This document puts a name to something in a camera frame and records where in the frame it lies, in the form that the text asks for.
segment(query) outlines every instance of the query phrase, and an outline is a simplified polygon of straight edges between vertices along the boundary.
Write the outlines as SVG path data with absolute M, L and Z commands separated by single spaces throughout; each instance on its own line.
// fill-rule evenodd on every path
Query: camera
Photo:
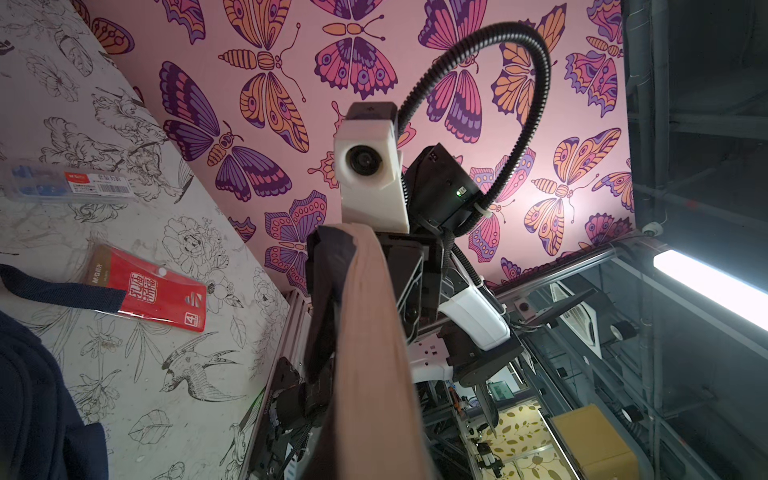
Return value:
M 397 105 L 356 102 L 333 141 L 344 223 L 364 223 L 377 232 L 409 233 L 397 151 Z

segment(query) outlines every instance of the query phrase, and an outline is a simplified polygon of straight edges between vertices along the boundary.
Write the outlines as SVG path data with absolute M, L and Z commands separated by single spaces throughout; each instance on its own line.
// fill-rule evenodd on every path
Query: red package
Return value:
M 205 328 L 205 285 L 123 250 L 96 247 L 82 283 L 125 290 L 121 315 L 195 332 Z

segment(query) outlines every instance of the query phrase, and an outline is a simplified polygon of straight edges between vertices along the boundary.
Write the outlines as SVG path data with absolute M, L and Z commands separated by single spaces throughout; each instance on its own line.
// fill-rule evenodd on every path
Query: fluorescent light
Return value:
M 768 330 L 768 293 L 675 250 L 656 255 L 654 266 L 731 312 Z

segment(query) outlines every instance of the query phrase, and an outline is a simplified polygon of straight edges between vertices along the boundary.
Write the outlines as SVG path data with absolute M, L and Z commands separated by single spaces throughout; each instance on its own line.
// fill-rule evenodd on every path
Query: navy fabric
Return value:
M 9 292 L 21 298 L 106 313 L 117 313 L 126 293 L 125 290 L 105 286 L 46 282 L 2 263 L 0 279 Z
M 125 297 L 120 290 L 45 282 L 8 265 L 0 265 L 0 277 L 21 297 L 75 308 L 116 312 Z M 0 386 L 1 479 L 108 478 L 101 424 L 83 423 L 53 355 L 3 312 Z

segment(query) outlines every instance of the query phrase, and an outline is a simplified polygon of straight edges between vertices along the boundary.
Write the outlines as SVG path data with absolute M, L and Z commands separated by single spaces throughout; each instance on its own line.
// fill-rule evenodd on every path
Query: pink wall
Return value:
M 188 165 L 238 222 L 280 288 L 303 284 L 303 241 L 310 229 L 341 220 L 338 185 L 329 173 L 336 107 L 343 113 L 362 98 L 400 104 L 452 35 L 493 22 L 528 20 L 540 27 L 551 46 L 551 90 L 519 182 L 502 194 L 494 217 L 476 235 L 457 239 L 459 246 L 481 275 L 502 283 L 634 226 L 631 179 L 620 173 L 630 169 L 619 0 L 352 0 L 351 11 L 346 0 L 265 0 L 263 6 L 257 0 L 84 1 L 94 27 L 93 18 L 108 19 L 98 23 L 104 29 L 97 36 L 153 115 L 202 128 L 170 124 L 166 130 L 186 145 L 181 150 L 187 158 L 197 157 Z M 270 24 L 271 18 L 276 21 Z M 358 25 L 365 31 L 358 33 Z M 347 60 L 358 58 L 356 52 L 372 55 L 368 68 L 364 56 Z M 402 139 L 406 166 L 424 146 L 441 142 L 463 157 L 478 182 L 483 175 L 489 179 L 527 113 L 532 75 L 525 57 L 486 48 L 457 68 L 429 113 L 424 103 Z M 195 100 L 198 91 L 215 119 Z M 462 117 L 475 126 L 463 127 Z M 225 121 L 239 137 L 225 135 Z M 219 163 L 210 166 L 214 161 Z

